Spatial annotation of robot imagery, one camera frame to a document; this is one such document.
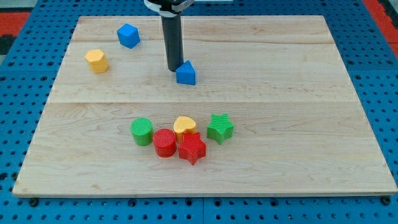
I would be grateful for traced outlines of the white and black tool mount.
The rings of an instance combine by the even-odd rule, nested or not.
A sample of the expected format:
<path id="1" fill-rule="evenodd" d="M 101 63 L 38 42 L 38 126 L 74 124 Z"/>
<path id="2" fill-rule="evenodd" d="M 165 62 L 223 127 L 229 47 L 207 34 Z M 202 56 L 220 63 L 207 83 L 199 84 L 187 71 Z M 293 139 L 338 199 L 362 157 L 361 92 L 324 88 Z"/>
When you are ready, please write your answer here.
<path id="1" fill-rule="evenodd" d="M 195 0 L 144 0 L 144 5 L 162 17 L 175 17 L 194 2 Z"/>

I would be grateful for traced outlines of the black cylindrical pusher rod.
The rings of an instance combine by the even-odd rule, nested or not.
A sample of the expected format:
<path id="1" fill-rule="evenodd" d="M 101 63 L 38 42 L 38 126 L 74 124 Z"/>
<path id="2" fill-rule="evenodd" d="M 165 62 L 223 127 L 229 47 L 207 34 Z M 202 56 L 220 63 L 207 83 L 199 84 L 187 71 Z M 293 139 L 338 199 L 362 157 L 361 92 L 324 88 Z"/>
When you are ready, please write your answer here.
<path id="1" fill-rule="evenodd" d="M 183 39 L 181 15 L 161 17 L 165 42 L 167 67 L 174 72 L 183 64 Z"/>

